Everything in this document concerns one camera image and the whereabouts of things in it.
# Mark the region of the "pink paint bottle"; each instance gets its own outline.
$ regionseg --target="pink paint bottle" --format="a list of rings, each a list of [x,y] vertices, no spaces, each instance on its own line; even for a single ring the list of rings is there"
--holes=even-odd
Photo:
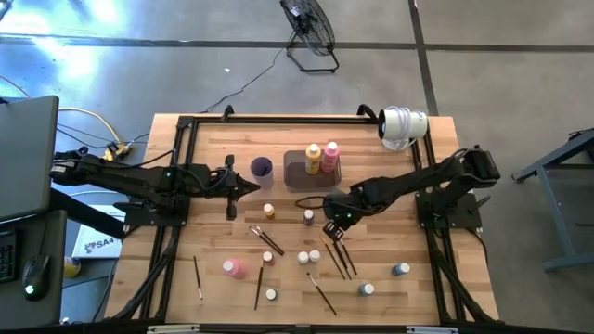
[[[242,279],[245,276],[245,269],[237,259],[229,259],[223,263],[225,275],[235,279]]]
[[[341,151],[338,149],[338,145],[334,142],[330,142],[324,148],[324,156],[322,157],[322,171],[330,173],[336,168],[336,162]]]

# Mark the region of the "keyboard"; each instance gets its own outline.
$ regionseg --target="keyboard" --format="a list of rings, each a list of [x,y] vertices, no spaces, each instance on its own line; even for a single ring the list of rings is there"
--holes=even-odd
[[[0,283],[17,279],[17,233],[14,229],[0,231]]]

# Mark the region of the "butcher block tabletop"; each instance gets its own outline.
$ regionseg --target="butcher block tabletop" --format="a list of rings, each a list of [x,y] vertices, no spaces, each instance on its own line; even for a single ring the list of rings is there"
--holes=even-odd
[[[172,148],[179,116],[182,115],[155,115],[145,160]],[[430,117],[429,123],[435,158],[441,161],[458,148],[454,121],[449,117]],[[183,148],[188,137],[185,135]],[[255,182],[250,163],[256,157],[268,157],[274,164],[274,185],[242,197],[234,221],[226,219],[226,199],[191,201],[177,250],[167,323],[439,324],[427,242],[418,227],[414,195],[401,197],[381,214],[364,217],[345,233],[343,241],[358,273],[355,276],[351,271],[353,280],[342,279],[320,239],[324,236],[329,243],[322,231],[326,223],[322,210],[315,210],[313,226],[303,224],[303,209],[295,207],[294,201],[326,193],[290,192],[284,183],[283,155],[289,150],[304,151],[312,143],[323,147],[330,141],[336,142],[341,150],[342,181],[338,188],[342,191],[348,192],[350,185],[370,177],[395,177],[414,171],[411,150],[394,152],[385,148],[376,125],[200,125],[194,163],[205,163],[215,169],[224,166],[226,155],[234,154],[234,170]],[[420,151],[426,167],[422,143]],[[185,154],[182,149],[180,157]],[[162,159],[146,167],[168,163],[169,159]],[[273,220],[265,217],[266,203],[275,208]],[[264,268],[256,311],[253,306],[262,254],[272,250],[250,231],[251,225],[259,225],[285,251],[284,256],[273,252],[276,262]],[[155,227],[140,227],[123,241],[106,316],[119,312],[146,277],[155,231]],[[483,309],[497,318],[481,244],[466,230],[454,229],[451,237],[460,280]],[[297,254],[311,250],[320,251],[320,261],[300,265]],[[194,256],[198,260],[203,300],[199,298]],[[223,272],[223,262],[232,258],[238,259],[247,270],[241,280]],[[393,276],[391,269],[397,263],[409,263],[410,272]],[[311,273],[338,315],[326,305],[306,273]],[[451,289],[446,279],[444,282],[448,309],[453,315]],[[151,315],[159,303],[161,283],[160,278],[155,285]],[[360,296],[357,287],[363,283],[371,283],[375,293]],[[266,299],[267,289],[277,291],[274,301]]]

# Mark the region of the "concrete floor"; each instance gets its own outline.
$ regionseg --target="concrete floor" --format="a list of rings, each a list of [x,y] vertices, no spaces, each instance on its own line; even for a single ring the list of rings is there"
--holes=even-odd
[[[352,114],[360,103],[374,109],[398,105],[427,111],[417,51],[369,49],[369,43],[415,43],[408,1],[319,2],[338,42],[360,42],[368,49],[338,49],[341,68],[334,75],[306,75],[279,57],[267,75],[226,103],[237,112]],[[417,4],[428,44],[594,44],[594,2],[589,0]],[[0,33],[9,32],[20,34],[18,38],[67,38],[59,43],[0,44],[2,75],[32,96],[55,94],[62,107],[94,110],[130,139],[149,130],[154,113],[202,111],[238,90],[267,67],[278,50],[67,46],[68,37],[284,42],[291,30],[276,0],[16,0],[0,21]],[[308,63],[327,60],[307,50],[297,54]],[[492,195],[482,215],[501,319],[592,331],[594,267],[542,272],[543,261],[562,253],[549,208],[536,179],[515,185],[509,176],[564,143],[569,132],[592,126],[594,53],[431,51],[427,58],[439,114],[454,117],[462,146],[489,149],[503,174],[497,186],[482,192]],[[0,96],[18,93],[0,84]],[[63,113],[59,121],[110,136],[102,124],[83,114]],[[77,147],[58,135],[56,150]],[[142,148],[131,161],[141,159]],[[120,199],[96,195],[80,200],[107,204]],[[77,225],[69,224],[67,253],[76,231]],[[105,276],[110,266],[109,261],[88,263],[82,277],[65,284]],[[63,316],[90,321],[105,284],[98,279],[64,289]]]

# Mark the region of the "purple cup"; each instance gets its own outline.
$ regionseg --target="purple cup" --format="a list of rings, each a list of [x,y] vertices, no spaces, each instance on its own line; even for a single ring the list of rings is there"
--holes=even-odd
[[[270,188],[274,183],[272,176],[272,161],[267,157],[258,157],[250,165],[253,178],[262,188]]]

